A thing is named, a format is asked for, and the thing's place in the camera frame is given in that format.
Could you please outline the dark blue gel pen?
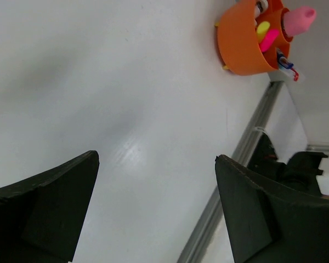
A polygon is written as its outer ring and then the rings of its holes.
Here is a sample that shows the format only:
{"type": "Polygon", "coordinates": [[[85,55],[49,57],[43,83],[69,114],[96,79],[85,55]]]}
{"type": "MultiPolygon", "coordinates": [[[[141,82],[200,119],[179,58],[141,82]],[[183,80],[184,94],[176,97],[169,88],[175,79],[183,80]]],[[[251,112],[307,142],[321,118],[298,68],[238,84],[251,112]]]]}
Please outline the dark blue gel pen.
{"type": "Polygon", "coordinates": [[[276,53],[279,69],[290,70],[294,66],[294,64],[285,57],[284,53],[279,48],[276,49],[276,53]]]}

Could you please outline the red gel pen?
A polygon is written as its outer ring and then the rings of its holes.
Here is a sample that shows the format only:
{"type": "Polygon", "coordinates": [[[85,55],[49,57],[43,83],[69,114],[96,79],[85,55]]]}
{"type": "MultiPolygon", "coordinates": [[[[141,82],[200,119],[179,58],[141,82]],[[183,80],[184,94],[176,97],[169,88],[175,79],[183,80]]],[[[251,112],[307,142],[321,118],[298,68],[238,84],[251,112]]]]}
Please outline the red gel pen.
{"type": "Polygon", "coordinates": [[[291,78],[294,82],[300,81],[300,74],[299,72],[294,68],[294,66],[290,70],[284,70],[279,69],[282,73],[284,73],[286,76],[291,78]]]}

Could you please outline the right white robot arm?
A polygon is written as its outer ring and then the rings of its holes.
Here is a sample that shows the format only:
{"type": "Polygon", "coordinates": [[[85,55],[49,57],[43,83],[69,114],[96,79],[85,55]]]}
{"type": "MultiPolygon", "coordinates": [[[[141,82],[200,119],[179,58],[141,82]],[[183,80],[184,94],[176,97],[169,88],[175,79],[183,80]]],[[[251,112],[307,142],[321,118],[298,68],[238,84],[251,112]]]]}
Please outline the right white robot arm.
{"type": "Polygon", "coordinates": [[[300,192],[329,198],[329,155],[297,152],[276,176],[276,181],[300,192]]]}

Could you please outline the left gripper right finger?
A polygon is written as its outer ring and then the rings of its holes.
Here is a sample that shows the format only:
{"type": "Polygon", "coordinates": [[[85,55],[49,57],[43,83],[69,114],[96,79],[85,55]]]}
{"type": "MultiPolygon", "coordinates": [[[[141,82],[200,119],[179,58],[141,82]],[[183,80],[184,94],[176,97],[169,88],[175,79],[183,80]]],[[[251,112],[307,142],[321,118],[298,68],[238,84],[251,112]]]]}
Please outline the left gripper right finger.
{"type": "Polygon", "coordinates": [[[216,158],[215,173],[235,262],[329,262],[329,199],[225,155],[216,158]]]}

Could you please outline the pink cap black highlighter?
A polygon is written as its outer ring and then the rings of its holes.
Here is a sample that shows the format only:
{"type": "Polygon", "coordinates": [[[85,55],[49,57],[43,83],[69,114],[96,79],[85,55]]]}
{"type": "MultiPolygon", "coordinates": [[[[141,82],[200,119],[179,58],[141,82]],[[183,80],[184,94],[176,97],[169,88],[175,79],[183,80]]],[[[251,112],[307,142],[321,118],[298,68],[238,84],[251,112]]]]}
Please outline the pink cap black highlighter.
{"type": "Polygon", "coordinates": [[[277,29],[269,30],[262,41],[259,43],[259,48],[262,53],[268,51],[268,49],[272,46],[273,42],[277,39],[279,35],[279,31],[277,29]]]}

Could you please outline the yellow cap black highlighter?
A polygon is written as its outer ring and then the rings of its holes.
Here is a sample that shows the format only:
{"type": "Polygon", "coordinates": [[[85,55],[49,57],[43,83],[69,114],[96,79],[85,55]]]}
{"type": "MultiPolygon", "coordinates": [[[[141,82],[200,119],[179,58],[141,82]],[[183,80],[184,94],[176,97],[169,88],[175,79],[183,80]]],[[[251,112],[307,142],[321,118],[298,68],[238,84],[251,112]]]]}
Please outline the yellow cap black highlighter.
{"type": "Polygon", "coordinates": [[[256,34],[257,34],[258,43],[262,42],[269,28],[270,28],[270,23],[268,21],[263,21],[257,25],[256,34]]]}

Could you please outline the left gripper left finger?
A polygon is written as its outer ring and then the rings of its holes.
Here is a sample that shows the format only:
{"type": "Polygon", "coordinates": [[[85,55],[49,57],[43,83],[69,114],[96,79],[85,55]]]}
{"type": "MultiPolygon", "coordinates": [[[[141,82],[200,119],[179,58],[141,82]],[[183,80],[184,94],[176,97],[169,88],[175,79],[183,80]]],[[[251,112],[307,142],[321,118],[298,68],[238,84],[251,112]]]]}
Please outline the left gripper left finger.
{"type": "Polygon", "coordinates": [[[72,262],[99,170],[97,151],[0,188],[0,262],[72,262]]]}

